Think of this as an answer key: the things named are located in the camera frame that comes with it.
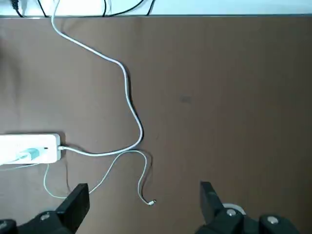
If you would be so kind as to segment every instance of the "brown table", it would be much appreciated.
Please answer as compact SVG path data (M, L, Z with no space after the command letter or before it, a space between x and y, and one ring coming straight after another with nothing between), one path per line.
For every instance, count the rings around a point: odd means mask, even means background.
M312 18L59 19L65 33L121 60L153 166L125 156L91 195L78 233L191 234L203 223L199 182L251 217L276 212L302 233L312 216ZM1 133L58 132L105 152L136 141L120 69L57 35L49 19L0 19ZM94 186L113 157L68 152L48 186ZM61 200L44 165L1 173L0 218L19 223Z

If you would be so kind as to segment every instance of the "charging cable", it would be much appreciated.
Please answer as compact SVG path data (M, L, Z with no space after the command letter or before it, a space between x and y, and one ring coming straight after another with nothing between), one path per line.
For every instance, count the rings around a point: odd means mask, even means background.
M103 58L103 59L105 59L105 60L107 60L107 61L109 61L109 62L112 62L112 63L118 65L118 66L121 68L122 73L123 73L123 78L124 78L125 98L126 98L128 107L129 107L129 109L130 109L130 111L131 111L131 113L132 113L132 115L133 115L133 117L134 117L134 119L135 119L135 121L136 121L136 123L137 123L137 125L138 125L138 128L139 128L139 137L138 137L138 140L137 140L134 144L132 144L132 145L126 147L126 148L123 148L123 149L120 149L120 150L111 151L111 152L106 152L106 153L100 153L100 154L88 153L88 152L84 152L84 151L81 151L81 150L78 150L78 149L74 149L74 148L71 148L71 147L67 147L67 146L59 146L58 149L59 149L59 150L73 151L73 152L75 152L75 153L77 153L77 154L81 154L81 155L85 155L85 156L92 156L92 157L110 156L110 155L117 155L117 154L118 154L117 157L116 157L116 158L114 159L114 161L112 162L112 164L111 164L111 166L109 167L109 169L107 170L107 172L106 172L106 174L104 175L103 179L100 181L100 183L99 183L97 186L95 186L95 187L89 192L90 194L91 194L92 192L94 192L94 191L104 182L104 180L106 179L107 175L109 174L109 172L111 171L113 165L115 164L115 162L118 160L119 157L121 157L121 156L124 155L125 153L139 153L139 154L141 154L141 155L144 157L144 159L145 159L145 164L144 164L144 169L143 169L142 175L141 175L141 177L140 177L140 179L139 179L139 181L138 181L138 183L137 183L137 193L138 193L140 199L141 199L145 204L147 204L147 205L149 205L149 206L152 206L152 205L155 204L156 201L155 201L155 200L152 200L152 201L150 201L150 202L147 202L147 201L143 198L142 192L141 192L141 189L140 189L140 184L141 184L142 178L144 177L144 174L145 174L145 171L146 171L147 158L146 158L146 155L145 155L143 152L141 152L141 151L139 151L139 150L133 150L133 148L135 148L135 147L142 141L142 138L143 138L143 127L142 127L142 124L141 124L141 122L140 122L140 120L139 120L139 118L138 118L136 112L134 111L134 108L133 108L132 103L131 103L131 101L130 101L130 96L129 96L129 81L128 81L127 71L126 71L125 67L122 65L122 63L119 62L118 60L113 59L113 58L110 58L110 57L108 57L108 56L105 56L105 55L101 54L100 52L98 52L98 51L96 51L96 50L90 48L89 46L87 46L87 45L85 45L85 44L83 44L83 43L81 43L81 42L79 42L79 41L77 41L77 40L75 40L75 39L73 39L73 38L71 38L71 37L65 35L64 33L60 32L60 31L56 28L55 23L54 23L54 20L55 20L56 11L57 11L58 6L59 6L59 2L60 2L60 0L57 0L57 1L56 1L56 3L55 3L55 8L54 8L53 13L52 13L52 16L51 16L51 24L52 24L52 27L54 28L54 30L55 30L61 37L63 37L63 38L65 38L65 39L67 39L67 40L69 40L69 41L71 41L71 42L73 42L73 43L75 43L75 44L81 46L82 48L84 48L84 49L86 49L86 50L88 50L88 51L94 53L95 55L97 55L97 56L99 56L99 57L101 57L101 58ZM50 167L50 166L49 166L49 164L48 164L48 165L47 165L47 169L46 169L45 174L44 174L44 178L43 178L43 185L44 185L44 188L45 188L45 190L47 191L47 193L48 193L49 195L51 195L52 197L64 199L65 197L60 197L60 196L55 196L55 195L53 195L51 192L49 192L49 190L48 190L47 187L46 187L46 178L47 178L47 174L48 174L48 171L49 171L49 167Z
M139 150L128 150L126 152L123 152L123 153L120 153L112 162L111 166L108 168L107 172L105 173L104 177L102 178L102 180L92 189L89 191L89 194L93 193L99 186L101 186L101 184L104 182L104 180L106 179L106 177L108 176L108 174L110 173L113 165L116 163L116 161L121 157L123 156L125 153L138 153L138 154L141 154L143 157L144 157L144 169L143 169L143 172L142 172L142 175L140 177L140 179L138 180L138 183L137 183L137 194L138 196L140 197L140 199L146 204L146 205L149 205L149 206L152 206L156 203L156 200L152 200L150 202L147 202L143 196L142 196L142 190L141 190L141 182L142 182L142 179L144 177L144 174L145 174L145 171L146 171L146 167L147 167L147 158L146 158L146 155L142 152L142 151L139 151ZM49 168L50 168L50 164L47 165L47 169L45 170L45 173L44 173L44 177L43 177L43 186L44 186L44 189L46 190L46 192L52 196L52 197L55 197L55 198L61 198L61 199L65 199L66 197L63 197L63 196L55 196L53 195L47 188L47 185L46 185L46 179L47 179L47 174L48 174L48 171L49 171Z

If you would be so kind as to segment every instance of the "power outlet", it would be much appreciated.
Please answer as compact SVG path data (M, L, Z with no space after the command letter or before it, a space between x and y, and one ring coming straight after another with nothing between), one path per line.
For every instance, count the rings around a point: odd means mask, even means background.
M59 145L58 134L0 135L0 164L53 163L60 160ZM33 160L30 157L16 160L18 155L31 149L38 149L39 156Z

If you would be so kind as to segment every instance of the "white wire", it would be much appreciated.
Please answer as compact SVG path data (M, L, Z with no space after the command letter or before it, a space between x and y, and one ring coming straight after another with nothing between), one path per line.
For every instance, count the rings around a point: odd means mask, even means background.
M92 53L94 53L94 54L100 56L101 58L103 58L103 59L105 59L105 60L107 60L107 61L109 61L109 62L112 62L112 63L117 64L117 65L121 68L122 73L123 73L123 77L124 77L126 101L127 101L127 103L128 103L129 109L130 109L130 111L131 111L133 117L134 117L135 120L136 120L136 123L137 123L138 128L139 128L139 131L140 131L139 138L138 138L138 140L137 140L134 144L132 144L132 145L130 145L130 146L124 148L124 149L120 149L120 150L115 150L115 151L106 152L106 153L101 153L101 154L92 154L92 153L87 153L87 152L80 151L80 150L77 150L77 149L74 149L74 148L71 148L71 147L66 147L66 146L60 146L59 149L60 149L60 150L69 150L69 151L73 151L73 152L76 152L76 153L78 153L78 154L86 155L86 156L108 156L108 155L115 155L115 154L120 154L120 153L122 153L122 152L126 152L126 151L128 151L128 150L130 150L130 149L133 149L134 147L136 147L136 146L142 141L142 138L143 138L143 127L142 127L142 124L141 124L141 122L140 122L138 116L136 115L136 113L135 113L135 111L134 111L134 109L133 109L133 106L132 106L132 104L131 104L131 101L130 101L130 97L129 97L129 84L128 84L128 75L127 75L127 72L126 72L125 67L124 67L124 66L122 65L122 63L119 62L118 60L113 59L113 58L110 58L110 57L107 57L107 56L101 54L100 52L98 52L98 51L96 51L96 50L90 48L89 46L86 46L85 44L83 44L83 43L81 43L81 42L79 42L79 41L77 41L77 40L75 40L75 39L73 39L73 38L71 38L71 37L69 37L69 36L67 36L67 35L65 35L65 34L63 34L63 33L61 33L61 32L56 28L56 26L55 26L55 24L54 24L55 13L56 13L56 11L57 11L57 9L58 9L59 2L60 2L60 0L57 0L57 2L56 2L56 4L55 4L54 11L53 11L53 14L52 14L52 16L51 16L51 24L52 24L52 27L54 28L54 30L55 30L59 35L61 35L61 36L64 37L65 39L67 39L67 40L69 40L69 41L71 41L71 42L73 42L73 43L75 43L75 44L81 46L82 48L84 48L84 49L86 49L86 50L88 50L88 51L90 51L90 52L92 52Z
M12 171L18 168L24 168L24 167L32 167L32 166L36 166L39 163L35 163L35 164L30 164L30 165L24 165L24 166L18 166L18 167L12 167L12 168L6 168L6 169L0 169L0 172L6 172L6 171Z
M66 198L65 196L55 196L55 195L53 195L52 193L50 193L50 191L47 189L46 179L47 179L47 175L48 175L49 168L50 168L50 164L47 164L47 169L45 170L44 177L43 177L43 186L44 186L44 189L45 189L45 190L47 191L47 193L48 193L50 196L52 196L52 197L60 198L60 199L65 199L65 198Z
M19 158L14 159L14 160L12 160L12 161L8 161L8 162L5 162L5 163L2 163L2 164L0 164L0 166L6 165L6 164L10 164L10 163L12 163L12 162L16 162L17 160L19 160Z
M145 172L146 172L146 167L147 167L147 158L146 158L146 155L139 151L139 150L128 150L126 152L122 152L120 153L119 155L117 155L117 157L113 160L111 166L108 168L107 172L105 173L104 177L102 178L102 180L91 190L89 191L89 194L93 193L99 186L101 186L101 184L104 182L104 180L106 179L106 177L108 176L108 174L110 173L113 165L116 163L116 161L122 156L124 155L125 153L139 153L141 154L143 157L144 157L144 168L143 168L143 172L141 174L141 177L140 179L138 180L137 182L137 194L138 196L140 197L140 199L147 205L153 205L156 201L153 200L153 201L150 201L150 202L147 202L143 196L142 196L142 192L141 192L141 181L145 175ZM55 196L53 195L48 189L47 189L47 186L46 186L46 178L47 178L47 174L48 174L48 171L49 171L49 168L50 168L50 164L47 164L47 169L45 170L45 173L44 173L44 177L43 177L43 186L44 186L44 189L47 191L47 193L52 196L52 197L55 197L55 198L61 198L61 199L65 199L66 197L63 197L63 196Z
M131 150L131 149L135 148L135 147L142 141L142 138L143 138L143 127L142 127L142 124L141 124L141 122L140 122L138 116L136 115L136 113L135 113L135 111L134 111L134 108L133 108L133 106L132 106L132 103L131 103L131 101L130 101L130 97L129 97L129 81L128 81L127 71L126 71L125 67L122 65L122 63L119 62L118 60L113 59L113 58L110 58L110 57L108 57L108 56L105 56L105 55L101 54L100 52L98 52L98 51L96 51L96 50L90 48L89 46L87 46L87 45L85 45L85 44L83 44L83 43L81 43L81 42L79 42L79 41L77 41L77 40L75 40L75 39L73 39L73 38L71 38L71 37L69 37L69 36L63 34L62 32L60 32L60 31L56 28L55 23L54 23L54 19L55 19L56 11L57 11L58 6L59 6L59 2L60 2L60 0L57 0L57 2L56 2L56 4L55 4L54 11L53 11L52 16L51 16L51 24L52 24L52 27L54 28L54 30L55 30L60 36L62 36L63 38L65 38L65 39L67 39L67 40L69 40L69 41L71 41L71 42L73 42L73 43L75 43L75 44L81 46L82 48L84 48L84 49L86 49L86 50L88 50L88 51L90 51L90 52L96 54L97 56L100 56L101 58L103 58L103 59L105 59L105 60L107 60L107 61L109 61L109 62L112 62L112 63L117 64L117 65L121 68L122 73L123 73L123 77L124 77L125 98L126 98L128 107L129 107L129 109L130 109L130 111L131 111L131 113L132 113L132 115L133 115L133 117L134 117L134 119L135 119L135 121L136 121L136 123L137 123L137 125L138 125L138 128L139 128L139 137L138 137L138 140L137 140L134 144L132 144L132 145L126 147L126 148L123 148L123 149L120 149L120 150L111 151L111 152L106 152L106 153L100 153L100 154L87 153L87 152L84 152L84 151L81 151L81 150L78 150L78 149L74 149L74 148L71 148L71 147L67 147L67 146L59 146L58 149L59 149L59 150L69 150L69 151L73 151L73 152L75 152L75 153L78 153L78 154L81 154L81 155L85 155L85 156L109 156L109 155L116 155L116 154L118 154L118 156L113 160L111 166L110 166L109 169L107 170L107 172L106 172L106 174L104 175L104 177L102 178L102 180L98 183L97 186L95 186L95 187L89 192L90 194L91 194L92 192L94 192L94 191L104 182L104 180L106 179L107 175L108 175L109 172L111 171L113 165L115 164L115 162L118 160L118 158L119 158L120 156L122 156L122 155L125 154L125 153L139 153L139 154L141 154L141 155L144 157L144 159L145 159L145 164L144 164L144 169L143 169L142 175L141 175L141 177L140 177L140 179L139 179L139 181L138 181L138 183L137 183L137 193L138 193L140 199L141 199L145 204L151 206L151 205L153 205L156 201L155 201L155 200L152 200L152 201L150 201L150 202L147 202L147 201L143 198L143 196L142 196L142 194L141 194L141 191L140 191L140 184L141 184L141 181L142 181L142 179L143 179L143 177L144 177L144 174L145 174L145 171L146 171L147 158L146 158L146 156L145 156L145 154L144 154L143 152L141 152L141 151L139 151L139 150ZM48 173L49 167L50 167L50 166L49 166L49 164L48 164L48 165L47 165L47 169L46 169L45 174L44 174L44 178L43 178L43 186L44 186L45 190L47 191L47 193L48 193L49 195L51 195L52 197L64 199L65 197L53 195L53 194L47 189L47 187L46 187L46 178L47 178L47 173Z

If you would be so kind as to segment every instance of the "screw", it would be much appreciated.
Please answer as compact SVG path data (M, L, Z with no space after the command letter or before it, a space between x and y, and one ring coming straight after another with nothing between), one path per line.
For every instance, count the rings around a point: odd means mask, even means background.
M42 215L40 217L40 219L41 219L41 221L43 221L43 220L47 219L48 217L50 217L50 215L49 215L49 213L46 213L46 214Z
M6 223L6 221L3 221L1 224L0 224L0 230L2 228L5 228L6 226L8 226L8 224Z
M274 216L269 216L268 217L268 222L271 224L277 224L278 223L278 219Z
M226 213L228 214L228 216L235 216L236 215L236 211L233 209L228 209L226 211Z

